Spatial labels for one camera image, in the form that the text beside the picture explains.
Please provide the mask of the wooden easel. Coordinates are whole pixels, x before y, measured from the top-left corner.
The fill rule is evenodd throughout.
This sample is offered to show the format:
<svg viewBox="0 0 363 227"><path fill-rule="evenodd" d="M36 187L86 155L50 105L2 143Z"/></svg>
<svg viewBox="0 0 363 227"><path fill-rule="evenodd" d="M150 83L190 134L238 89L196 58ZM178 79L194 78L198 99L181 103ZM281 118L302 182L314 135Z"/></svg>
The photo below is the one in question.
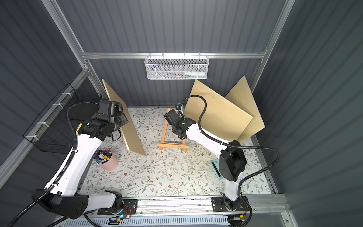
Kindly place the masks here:
<svg viewBox="0 0 363 227"><path fill-rule="evenodd" d="M177 148L181 149L182 152L187 153L188 145L186 144L186 140L178 139L176 135L172 134L172 128L165 120L161 141L157 144L160 151L165 150L166 148Z"/></svg>

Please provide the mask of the plywood board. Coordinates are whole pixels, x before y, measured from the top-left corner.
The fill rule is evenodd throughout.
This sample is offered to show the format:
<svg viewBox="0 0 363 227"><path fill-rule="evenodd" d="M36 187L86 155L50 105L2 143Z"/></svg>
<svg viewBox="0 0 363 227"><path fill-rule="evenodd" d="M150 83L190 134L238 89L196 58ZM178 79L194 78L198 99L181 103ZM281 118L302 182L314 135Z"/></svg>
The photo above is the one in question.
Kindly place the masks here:
<svg viewBox="0 0 363 227"><path fill-rule="evenodd" d="M196 80L191 95L200 95L207 102L207 109L201 119L201 127L211 134L227 141L237 140L250 121L251 115Z"/></svg>
<svg viewBox="0 0 363 227"><path fill-rule="evenodd" d="M110 101L119 102L123 107L123 113L128 120L128 123L121 127L121 132L123 134L123 139L126 144L128 151L146 156L145 150L142 146L141 140L136 131L135 125L131 119L125 102L119 97L119 95L111 88L108 83L102 79L104 88L108 95Z"/></svg>
<svg viewBox="0 0 363 227"><path fill-rule="evenodd" d="M243 76L236 83L236 85L228 92L225 98L252 116L252 120L238 138L240 143L265 128L264 121L258 110L257 104L254 100L245 76Z"/></svg>

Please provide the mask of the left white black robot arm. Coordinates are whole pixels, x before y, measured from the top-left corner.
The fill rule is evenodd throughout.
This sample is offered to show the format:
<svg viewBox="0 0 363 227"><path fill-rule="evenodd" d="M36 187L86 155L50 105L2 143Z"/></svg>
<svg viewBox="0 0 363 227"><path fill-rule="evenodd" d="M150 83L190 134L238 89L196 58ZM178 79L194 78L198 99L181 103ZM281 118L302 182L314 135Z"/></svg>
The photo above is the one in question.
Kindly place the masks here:
<svg viewBox="0 0 363 227"><path fill-rule="evenodd" d="M77 192L82 176L101 143L128 123L119 102L101 100L96 106L98 112L89 120L78 128L71 127L74 145L69 154L51 181L32 194L33 201L51 213L77 219L98 209L121 211L124 207L122 195L115 191L94 195Z"/></svg>

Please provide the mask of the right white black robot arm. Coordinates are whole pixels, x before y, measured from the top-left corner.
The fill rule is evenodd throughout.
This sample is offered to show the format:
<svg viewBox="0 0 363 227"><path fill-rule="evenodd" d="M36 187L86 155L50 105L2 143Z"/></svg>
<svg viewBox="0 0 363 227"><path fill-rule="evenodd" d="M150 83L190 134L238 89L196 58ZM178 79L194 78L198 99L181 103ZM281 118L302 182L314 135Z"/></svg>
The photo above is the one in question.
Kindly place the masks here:
<svg viewBox="0 0 363 227"><path fill-rule="evenodd" d="M183 119L175 110L170 110L164 115L167 123L172 126L172 132L180 139L193 140L218 158L218 171L226 180L225 192L223 194L224 204L229 211L235 211L239 203L241 203L241 189L239 183L243 180L242 172L245 171L247 164L246 157L242 148L234 148L240 146L236 140L223 145L223 140L218 142L208 138L213 135L209 132L204 134L204 130L192 119Z"/></svg>

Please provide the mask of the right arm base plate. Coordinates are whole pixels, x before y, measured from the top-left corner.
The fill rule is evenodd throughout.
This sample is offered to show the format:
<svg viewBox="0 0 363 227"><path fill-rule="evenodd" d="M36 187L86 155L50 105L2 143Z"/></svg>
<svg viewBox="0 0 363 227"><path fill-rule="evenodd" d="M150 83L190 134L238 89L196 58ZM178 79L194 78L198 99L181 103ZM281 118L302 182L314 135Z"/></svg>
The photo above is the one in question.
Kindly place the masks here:
<svg viewBox="0 0 363 227"><path fill-rule="evenodd" d="M251 208L247 205L248 198L246 196L239 197L236 201L220 196L212 197L212 209L214 212L242 212L246 213Z"/></svg>

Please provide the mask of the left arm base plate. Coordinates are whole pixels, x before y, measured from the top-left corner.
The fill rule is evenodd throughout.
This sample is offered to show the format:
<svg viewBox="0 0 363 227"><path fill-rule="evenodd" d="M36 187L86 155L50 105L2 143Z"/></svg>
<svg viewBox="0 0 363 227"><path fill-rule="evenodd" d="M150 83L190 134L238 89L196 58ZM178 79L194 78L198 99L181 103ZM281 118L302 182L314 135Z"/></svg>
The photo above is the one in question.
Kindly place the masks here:
<svg viewBox="0 0 363 227"><path fill-rule="evenodd" d="M122 199L110 208L103 208L97 211L97 215L134 215L138 207L137 199Z"/></svg>

